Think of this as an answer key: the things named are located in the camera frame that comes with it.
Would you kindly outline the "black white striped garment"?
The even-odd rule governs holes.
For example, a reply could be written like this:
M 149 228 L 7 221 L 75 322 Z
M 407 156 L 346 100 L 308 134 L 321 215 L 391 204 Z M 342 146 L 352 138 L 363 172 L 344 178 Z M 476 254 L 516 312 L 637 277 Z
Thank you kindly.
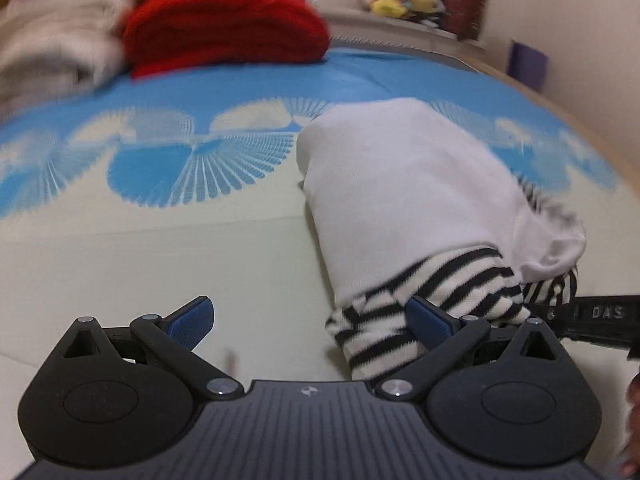
M 424 353 L 412 298 L 510 325 L 575 298 L 582 222 L 426 103 L 335 105 L 299 133 L 296 155 L 334 293 L 326 328 L 352 378 Z

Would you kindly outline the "blue white patterned bedsheet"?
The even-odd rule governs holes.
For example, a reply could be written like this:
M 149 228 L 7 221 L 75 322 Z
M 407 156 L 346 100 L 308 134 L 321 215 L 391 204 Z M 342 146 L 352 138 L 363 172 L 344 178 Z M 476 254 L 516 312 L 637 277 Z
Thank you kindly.
M 548 107 L 458 61 L 334 50 L 318 64 L 122 78 L 1 130 L 1 348 L 36 376 L 82 316 L 125 327 L 198 296 L 213 329 L 194 353 L 242 396 L 206 403 L 170 448 L 129 465 L 36 460 L 27 479 L 613 479 L 627 350 L 559 339 L 601 426 L 582 460 L 494 465 L 453 448 L 413 403 L 356 380 L 326 328 L 334 309 L 297 165 L 331 107 L 416 99 L 484 143 L 582 222 L 575 297 L 639 296 L 639 201 Z

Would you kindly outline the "beige folded quilt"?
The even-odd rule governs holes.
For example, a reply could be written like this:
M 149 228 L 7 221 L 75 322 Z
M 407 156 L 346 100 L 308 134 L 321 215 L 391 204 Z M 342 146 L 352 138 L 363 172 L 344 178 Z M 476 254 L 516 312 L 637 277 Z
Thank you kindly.
M 104 86 L 125 68 L 136 0 L 13 0 L 1 11 L 1 118 Z

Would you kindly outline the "red folded blanket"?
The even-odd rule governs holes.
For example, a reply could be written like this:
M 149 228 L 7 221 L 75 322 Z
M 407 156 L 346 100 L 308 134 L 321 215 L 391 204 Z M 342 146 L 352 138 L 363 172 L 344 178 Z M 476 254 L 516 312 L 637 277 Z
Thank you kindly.
M 143 78 L 213 64 L 309 64 L 330 45 L 326 22 L 306 0 L 145 0 L 122 44 Z

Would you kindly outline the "purple box by wall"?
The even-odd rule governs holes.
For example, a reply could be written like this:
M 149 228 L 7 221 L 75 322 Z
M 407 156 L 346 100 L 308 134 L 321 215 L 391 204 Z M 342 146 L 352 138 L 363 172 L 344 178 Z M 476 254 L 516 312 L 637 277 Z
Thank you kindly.
M 541 92 L 546 82 L 548 56 L 532 47 L 513 41 L 506 73 L 520 84 Z

